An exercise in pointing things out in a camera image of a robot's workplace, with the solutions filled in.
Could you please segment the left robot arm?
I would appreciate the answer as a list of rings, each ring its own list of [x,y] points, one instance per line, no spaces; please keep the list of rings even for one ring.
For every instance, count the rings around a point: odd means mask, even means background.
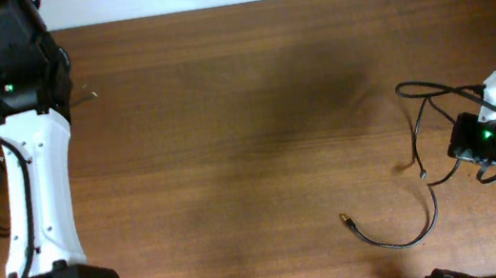
[[[41,0],[0,0],[0,177],[8,184],[6,278],[120,278],[90,266],[69,186],[71,62]]]

